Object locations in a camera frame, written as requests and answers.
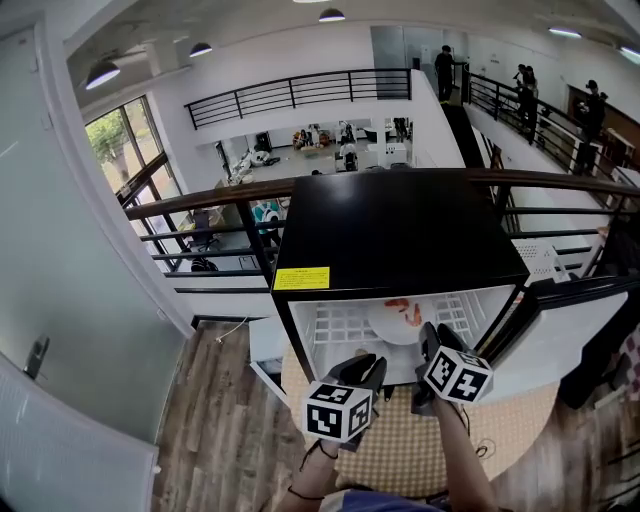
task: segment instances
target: yellow warning label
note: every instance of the yellow warning label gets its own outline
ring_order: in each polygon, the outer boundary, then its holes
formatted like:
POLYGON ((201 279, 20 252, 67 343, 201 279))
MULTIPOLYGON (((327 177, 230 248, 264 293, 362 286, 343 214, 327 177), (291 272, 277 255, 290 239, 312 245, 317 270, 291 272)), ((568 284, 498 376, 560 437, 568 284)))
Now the yellow warning label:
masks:
POLYGON ((323 290, 329 288, 329 267, 279 268, 274 290, 323 290))

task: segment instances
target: tree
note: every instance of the tree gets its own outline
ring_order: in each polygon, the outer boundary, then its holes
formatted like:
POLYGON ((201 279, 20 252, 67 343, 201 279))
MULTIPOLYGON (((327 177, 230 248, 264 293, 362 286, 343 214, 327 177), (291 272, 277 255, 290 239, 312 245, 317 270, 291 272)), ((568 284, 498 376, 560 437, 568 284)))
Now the tree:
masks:
POLYGON ((129 181, 129 169, 124 157, 127 132, 120 111, 114 110, 87 126, 89 141, 100 163, 111 162, 122 181, 129 181))

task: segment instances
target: white pillar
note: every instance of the white pillar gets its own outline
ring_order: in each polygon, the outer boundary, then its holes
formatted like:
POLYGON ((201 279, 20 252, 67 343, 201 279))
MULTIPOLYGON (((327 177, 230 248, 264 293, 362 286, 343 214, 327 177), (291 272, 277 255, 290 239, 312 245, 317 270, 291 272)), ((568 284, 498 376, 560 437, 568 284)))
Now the white pillar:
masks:
POLYGON ((387 134, 385 131, 385 118, 374 117, 371 126, 376 131, 378 142, 376 142, 376 149, 378 151, 378 165, 381 167, 387 167, 387 134))

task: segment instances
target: wooden floor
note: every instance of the wooden floor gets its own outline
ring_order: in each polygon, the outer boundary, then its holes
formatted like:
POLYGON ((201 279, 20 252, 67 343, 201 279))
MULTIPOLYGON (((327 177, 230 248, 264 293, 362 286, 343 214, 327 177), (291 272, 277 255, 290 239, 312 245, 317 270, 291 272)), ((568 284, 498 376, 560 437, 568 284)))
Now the wooden floor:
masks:
MULTIPOLYGON (((274 510, 304 454, 288 409, 248 366, 248 327, 216 341, 234 325, 201 324, 185 349, 159 437, 154 512, 274 510)), ((609 462, 636 449, 637 405, 558 403, 531 449, 493 481, 498 502, 518 512, 598 511, 618 494, 629 502, 640 453, 609 462)))

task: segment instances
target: wooden handrail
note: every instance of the wooden handrail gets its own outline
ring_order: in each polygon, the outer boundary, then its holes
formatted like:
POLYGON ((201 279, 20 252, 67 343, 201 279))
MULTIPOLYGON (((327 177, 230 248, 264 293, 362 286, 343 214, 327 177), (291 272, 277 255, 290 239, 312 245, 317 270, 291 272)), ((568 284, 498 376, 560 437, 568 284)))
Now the wooden handrail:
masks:
MULTIPOLYGON (((624 197, 640 198, 640 188, 599 181, 595 178, 552 174, 537 171, 492 170, 492 169, 406 169, 402 171, 371 172, 456 172, 465 176, 474 185, 506 185, 511 187, 556 188, 579 190, 592 193, 608 193, 624 197)), ((286 197, 293 193, 296 178, 262 181, 247 185, 215 188, 193 194, 156 201, 133 208, 125 213, 130 220, 155 217, 196 208, 206 208, 235 203, 255 201, 274 197, 286 197)))
POLYGON ((129 220, 134 220, 155 217, 166 213, 194 210, 196 208, 220 206, 237 201, 256 201, 258 199, 270 199, 272 197, 285 197, 290 196, 293 192, 294 183, 295 178, 284 178, 281 180, 261 181, 233 187, 214 188, 156 201, 155 203, 134 206, 127 208, 125 213, 129 220))

